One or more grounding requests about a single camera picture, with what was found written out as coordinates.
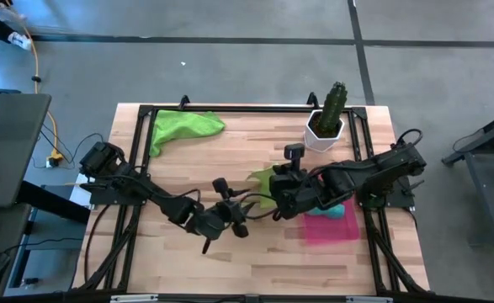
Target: gray floor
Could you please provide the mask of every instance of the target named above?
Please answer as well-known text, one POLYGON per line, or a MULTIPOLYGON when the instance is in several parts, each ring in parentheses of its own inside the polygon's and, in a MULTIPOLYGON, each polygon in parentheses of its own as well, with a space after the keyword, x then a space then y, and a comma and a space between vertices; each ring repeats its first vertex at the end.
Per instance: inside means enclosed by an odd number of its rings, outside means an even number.
MULTIPOLYGON (((353 38, 345 0, 18 0, 34 28, 97 35, 353 38)), ((357 0, 365 39, 494 40, 494 0, 357 0)), ((42 92, 71 149, 108 136, 119 102, 302 104, 344 81, 365 104, 354 46, 38 43, 42 92)), ((470 248, 485 228, 466 167, 440 158, 494 118, 494 49, 366 49, 376 104, 396 133, 424 131, 428 162, 417 189, 418 232, 432 290, 494 299, 494 247, 470 248)), ((0 88, 33 91, 32 55, 0 42, 0 88)), ((50 147, 35 149, 42 165, 50 147)), ((33 183, 72 182, 75 170, 29 167, 33 183)))

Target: green towel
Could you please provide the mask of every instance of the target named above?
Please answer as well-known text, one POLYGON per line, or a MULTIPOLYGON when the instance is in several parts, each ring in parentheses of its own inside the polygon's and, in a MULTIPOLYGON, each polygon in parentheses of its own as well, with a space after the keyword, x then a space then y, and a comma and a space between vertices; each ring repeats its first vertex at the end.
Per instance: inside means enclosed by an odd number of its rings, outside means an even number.
POLYGON ((213 112, 193 114, 175 110, 159 110, 149 155, 156 157, 162 145, 174 139, 200 138, 213 136, 224 130, 224 122, 213 112))
MULTIPOLYGON (((258 192, 260 194, 271 195, 271 192, 269 191, 269 178, 273 175, 274 175, 274 170, 273 170, 273 166, 271 166, 271 167, 266 168, 264 170, 251 173, 247 177, 247 180, 249 178, 257 179, 260 182, 260 188, 259 188, 258 192)), ((264 198, 264 197, 260 197, 260 208, 272 208, 275 206, 276 206, 276 204, 274 203, 273 200, 268 199, 268 198, 264 198)))

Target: white planter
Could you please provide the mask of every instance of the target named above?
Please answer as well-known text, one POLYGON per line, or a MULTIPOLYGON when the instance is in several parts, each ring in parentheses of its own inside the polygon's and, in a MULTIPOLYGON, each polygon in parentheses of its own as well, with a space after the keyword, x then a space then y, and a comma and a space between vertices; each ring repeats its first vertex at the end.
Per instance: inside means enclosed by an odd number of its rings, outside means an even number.
POLYGON ((342 130, 344 129, 344 121, 340 119, 340 123, 342 124, 340 126, 340 130, 338 131, 338 134, 334 138, 318 138, 316 134, 314 133, 313 130, 311 130, 309 124, 311 122, 312 117, 317 114, 321 113, 321 109, 316 109, 312 110, 311 116, 308 117, 308 120, 306 121, 305 125, 305 145, 306 147, 310 148, 311 150, 314 150, 316 152, 325 152, 333 144, 335 144, 338 139, 340 139, 340 135, 342 134, 342 130))

